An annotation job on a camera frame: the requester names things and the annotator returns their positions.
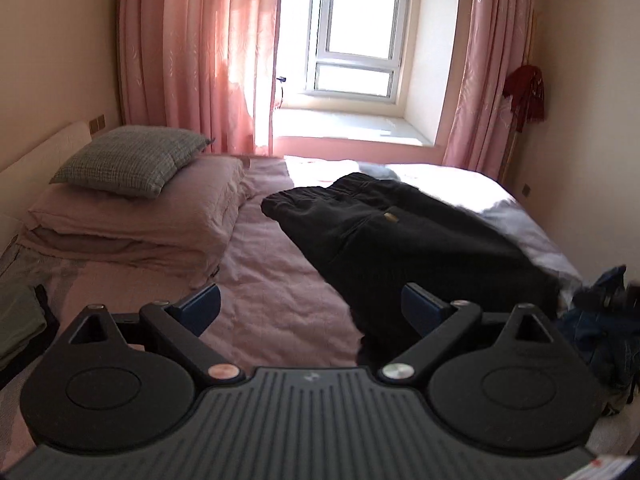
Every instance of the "electrical socket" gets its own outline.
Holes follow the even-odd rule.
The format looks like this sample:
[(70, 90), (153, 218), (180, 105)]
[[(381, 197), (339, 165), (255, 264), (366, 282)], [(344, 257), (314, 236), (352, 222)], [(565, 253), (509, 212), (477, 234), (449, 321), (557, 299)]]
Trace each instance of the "electrical socket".
[(94, 120), (89, 121), (89, 131), (92, 135), (95, 135), (96, 133), (105, 129), (105, 127), (106, 122), (104, 119), (104, 115), (101, 115), (100, 117), (96, 117)]

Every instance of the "curtain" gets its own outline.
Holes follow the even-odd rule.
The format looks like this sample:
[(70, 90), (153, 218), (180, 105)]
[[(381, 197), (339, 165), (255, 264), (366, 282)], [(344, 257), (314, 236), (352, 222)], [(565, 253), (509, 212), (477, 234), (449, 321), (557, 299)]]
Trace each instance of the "curtain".
[(445, 166), (498, 178), (513, 119), (502, 90), (529, 49), (534, 1), (473, 1), (465, 73)]
[(215, 153), (270, 153), (279, 2), (120, 0), (125, 122), (200, 132)]

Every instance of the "white sticker with red mark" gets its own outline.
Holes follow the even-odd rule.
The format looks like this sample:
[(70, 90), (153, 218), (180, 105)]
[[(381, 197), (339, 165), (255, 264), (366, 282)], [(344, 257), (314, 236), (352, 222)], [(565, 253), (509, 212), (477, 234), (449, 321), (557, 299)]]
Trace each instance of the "white sticker with red mark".
[(616, 480), (635, 461), (635, 456), (602, 455), (564, 480)]

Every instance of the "gray pillow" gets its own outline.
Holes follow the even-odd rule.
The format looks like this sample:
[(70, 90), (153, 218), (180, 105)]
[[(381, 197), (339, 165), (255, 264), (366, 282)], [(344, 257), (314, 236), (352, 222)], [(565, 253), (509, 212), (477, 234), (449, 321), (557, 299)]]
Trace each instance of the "gray pillow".
[(51, 179), (120, 195), (155, 198), (209, 141), (189, 130), (122, 126), (90, 142)]

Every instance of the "folded green clothing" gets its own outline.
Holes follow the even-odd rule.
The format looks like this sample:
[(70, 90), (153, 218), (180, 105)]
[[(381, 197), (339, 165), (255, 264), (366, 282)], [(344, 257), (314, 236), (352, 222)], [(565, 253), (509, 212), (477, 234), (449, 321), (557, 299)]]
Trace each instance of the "folded green clothing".
[(46, 327), (33, 287), (22, 283), (0, 285), (0, 370)]

